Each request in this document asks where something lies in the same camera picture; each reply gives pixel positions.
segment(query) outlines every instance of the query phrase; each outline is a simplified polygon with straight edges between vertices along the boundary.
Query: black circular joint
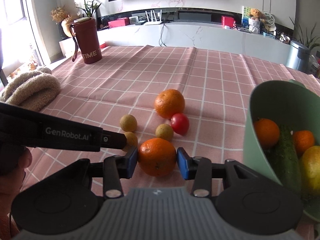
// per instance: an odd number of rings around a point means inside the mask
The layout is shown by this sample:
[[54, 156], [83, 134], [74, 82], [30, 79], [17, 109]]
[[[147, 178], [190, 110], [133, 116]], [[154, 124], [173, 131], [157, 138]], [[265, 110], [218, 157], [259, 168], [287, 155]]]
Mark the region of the black circular joint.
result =
[[224, 190], [215, 207], [227, 223], [255, 235], [293, 229], [303, 212], [298, 196], [268, 179], [243, 179]]
[[41, 235], [63, 234], [80, 228], [99, 210], [96, 195], [72, 181], [38, 183], [12, 203], [18, 227]]

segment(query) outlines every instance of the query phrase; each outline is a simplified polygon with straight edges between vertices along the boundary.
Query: tomato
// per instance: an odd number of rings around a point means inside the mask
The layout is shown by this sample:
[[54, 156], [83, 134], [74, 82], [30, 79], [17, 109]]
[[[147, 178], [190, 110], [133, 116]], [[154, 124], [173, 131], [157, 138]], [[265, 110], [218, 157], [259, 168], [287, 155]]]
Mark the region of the tomato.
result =
[[174, 114], [171, 118], [171, 127], [175, 133], [185, 135], [189, 130], [189, 119], [184, 114]]

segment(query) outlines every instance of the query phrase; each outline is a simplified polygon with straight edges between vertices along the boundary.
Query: white router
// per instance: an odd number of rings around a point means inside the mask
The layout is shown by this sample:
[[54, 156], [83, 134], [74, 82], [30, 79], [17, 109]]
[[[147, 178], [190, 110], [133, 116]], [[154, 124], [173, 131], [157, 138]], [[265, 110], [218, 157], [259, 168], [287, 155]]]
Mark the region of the white router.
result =
[[151, 13], [151, 21], [149, 21], [148, 13], [146, 11], [146, 16], [147, 16], [147, 20], [148, 21], [144, 25], [157, 25], [157, 24], [161, 24], [162, 23], [162, 21], [161, 21], [162, 10], [160, 10], [160, 21], [157, 21], [155, 10], [151, 10], [150, 13]]

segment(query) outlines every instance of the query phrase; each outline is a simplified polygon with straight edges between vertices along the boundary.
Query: green cucumber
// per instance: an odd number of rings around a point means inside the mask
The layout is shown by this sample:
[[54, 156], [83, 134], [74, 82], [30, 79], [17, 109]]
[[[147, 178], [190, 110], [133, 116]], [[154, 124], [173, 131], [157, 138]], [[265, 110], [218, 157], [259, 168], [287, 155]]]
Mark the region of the green cucumber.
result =
[[301, 172], [291, 130], [285, 125], [279, 129], [279, 141], [266, 157], [282, 185], [301, 196]]

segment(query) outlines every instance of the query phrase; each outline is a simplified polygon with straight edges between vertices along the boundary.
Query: green bin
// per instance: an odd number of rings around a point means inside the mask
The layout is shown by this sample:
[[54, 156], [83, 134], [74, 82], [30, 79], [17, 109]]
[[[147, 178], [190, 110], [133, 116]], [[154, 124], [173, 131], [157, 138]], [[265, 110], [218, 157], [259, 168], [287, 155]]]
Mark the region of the green bin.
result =
[[[310, 130], [320, 145], [320, 97], [301, 83], [267, 81], [258, 85], [250, 96], [244, 135], [243, 162], [246, 166], [281, 184], [254, 132], [253, 122], [268, 118], [293, 130]], [[305, 201], [304, 213], [320, 223], [320, 198]]]

